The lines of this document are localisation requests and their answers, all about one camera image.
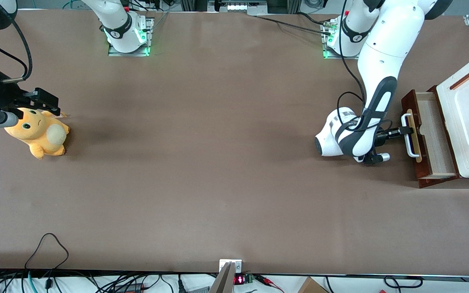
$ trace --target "stuffed animal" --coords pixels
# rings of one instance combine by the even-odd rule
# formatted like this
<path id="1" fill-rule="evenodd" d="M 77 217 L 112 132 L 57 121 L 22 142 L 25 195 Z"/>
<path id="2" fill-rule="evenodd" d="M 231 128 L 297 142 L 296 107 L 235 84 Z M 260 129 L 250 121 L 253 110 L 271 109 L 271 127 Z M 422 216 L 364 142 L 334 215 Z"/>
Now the stuffed animal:
<path id="1" fill-rule="evenodd" d="M 54 115 L 48 111 L 41 113 L 28 108 L 19 109 L 23 111 L 23 119 L 19 119 L 12 127 L 5 127 L 6 132 L 28 144 L 32 155 L 40 160 L 45 154 L 64 155 L 63 143 L 70 128 L 53 118 Z"/>

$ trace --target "metal base plate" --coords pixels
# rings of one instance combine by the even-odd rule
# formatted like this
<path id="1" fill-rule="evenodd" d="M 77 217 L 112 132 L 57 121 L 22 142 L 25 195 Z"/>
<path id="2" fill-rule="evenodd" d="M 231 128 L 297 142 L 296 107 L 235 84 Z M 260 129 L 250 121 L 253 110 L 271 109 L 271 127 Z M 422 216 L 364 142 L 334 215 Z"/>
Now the metal base plate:
<path id="1" fill-rule="evenodd" d="M 226 262 L 233 262 L 236 265 L 236 273 L 239 274 L 242 272 L 242 260 L 220 260 L 219 266 L 218 266 L 218 271 L 221 271 L 222 268 L 224 267 Z"/>
<path id="2" fill-rule="evenodd" d="M 335 26 L 324 26 L 323 24 L 320 24 L 320 30 L 322 32 L 329 32 L 331 35 L 322 35 L 322 49 L 323 49 L 323 58 L 324 59 L 341 59 L 341 56 L 337 54 L 332 48 L 327 46 L 327 43 L 329 42 L 329 39 L 334 37 L 334 32 L 338 29 L 338 25 L 336 24 Z M 356 56 L 352 57 L 345 57 L 345 59 L 359 59 L 359 54 Z"/>
<path id="3" fill-rule="evenodd" d="M 121 57 L 147 57 L 151 50 L 151 37 L 153 36 L 153 25 L 154 18 L 145 18 L 145 22 L 141 22 L 140 30 L 138 30 L 138 37 L 140 39 L 145 39 L 146 42 L 138 47 L 137 50 L 133 52 L 119 52 L 115 50 L 112 45 L 108 48 L 108 56 L 121 56 Z"/>

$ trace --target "teal cable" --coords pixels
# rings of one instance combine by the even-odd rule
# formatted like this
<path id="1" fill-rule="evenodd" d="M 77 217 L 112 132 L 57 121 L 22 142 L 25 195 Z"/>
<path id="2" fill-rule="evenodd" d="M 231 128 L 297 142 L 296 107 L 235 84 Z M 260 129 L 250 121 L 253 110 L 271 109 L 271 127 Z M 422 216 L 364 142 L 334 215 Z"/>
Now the teal cable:
<path id="1" fill-rule="evenodd" d="M 32 275 L 30 274 L 30 272 L 28 272 L 28 282 L 30 283 L 30 287 L 32 287 L 34 293 L 39 293 L 37 289 L 35 289 L 34 283 L 32 282 Z"/>

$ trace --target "white floor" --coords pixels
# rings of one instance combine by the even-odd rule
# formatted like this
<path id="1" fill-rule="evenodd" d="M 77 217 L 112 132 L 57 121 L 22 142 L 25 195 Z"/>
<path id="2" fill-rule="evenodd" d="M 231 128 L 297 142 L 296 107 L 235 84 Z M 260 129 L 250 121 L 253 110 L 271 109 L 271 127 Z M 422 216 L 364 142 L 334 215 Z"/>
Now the white floor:
<path id="1" fill-rule="evenodd" d="M 303 276 L 267 276 L 276 285 L 280 286 L 285 293 L 297 293 L 306 277 Z M 151 275 L 144 281 L 145 286 L 151 286 L 157 275 Z M 164 280 L 169 282 L 173 287 L 173 293 L 178 293 L 177 275 L 164 275 Z M 99 285 L 104 285 L 112 282 L 116 277 L 98 277 L 95 278 Z M 379 293 L 382 289 L 387 293 L 398 293 L 396 289 L 388 288 L 382 279 L 370 278 L 329 278 L 331 287 L 334 293 Z M 182 282 L 187 291 L 193 291 L 203 287 L 211 286 L 214 278 L 205 274 L 182 275 Z M 328 291 L 327 283 L 324 277 L 314 277 L 322 287 Z M 38 293 L 45 293 L 44 283 L 46 278 L 40 280 L 34 278 L 34 286 L 37 288 Z M 65 277 L 57 278 L 57 282 L 62 293 L 94 293 L 97 288 L 89 282 L 86 278 L 82 277 Z M 399 280 L 400 285 L 414 285 L 418 281 Z M 0 285 L 0 292 L 3 291 L 4 285 Z M 257 293 L 280 293 L 277 289 L 270 288 L 254 282 L 251 284 L 238 285 L 234 287 L 234 293 L 248 293 L 249 291 L 257 290 Z M 11 286 L 7 289 L 8 293 L 22 293 L 21 280 L 14 280 Z M 58 293 L 59 291 L 54 286 L 49 290 L 50 293 Z M 156 285 L 145 291 L 146 293 L 171 293 L 171 288 L 162 282 L 158 281 Z M 423 285 L 417 289 L 402 289 L 403 293 L 469 293 L 469 282 L 446 282 L 446 281 L 424 281 Z M 28 284 L 28 280 L 24 280 L 24 293 L 34 293 Z"/>

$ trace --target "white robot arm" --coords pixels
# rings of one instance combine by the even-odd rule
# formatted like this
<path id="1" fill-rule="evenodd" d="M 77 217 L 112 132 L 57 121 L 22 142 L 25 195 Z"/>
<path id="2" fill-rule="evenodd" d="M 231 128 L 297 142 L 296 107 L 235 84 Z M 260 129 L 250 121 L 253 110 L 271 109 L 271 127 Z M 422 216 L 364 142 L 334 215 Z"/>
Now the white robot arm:
<path id="1" fill-rule="evenodd" d="M 109 43 L 119 52 L 133 52 L 147 41 L 146 17 L 126 12 L 121 0 L 82 0 L 103 24 Z"/>
<path id="2" fill-rule="evenodd" d="M 343 56 L 359 52 L 357 66 L 366 98 L 360 116 L 347 107 L 329 114 L 315 138 L 322 156 L 344 154 L 363 161 L 374 147 L 380 123 L 396 93 L 399 70 L 424 20 L 437 17 L 450 3 L 451 0 L 354 0 L 348 16 L 343 21 L 338 18 L 342 27 L 329 46 Z M 370 29 L 375 17 L 378 19 Z M 378 156 L 379 162 L 390 158 L 388 154 Z"/>

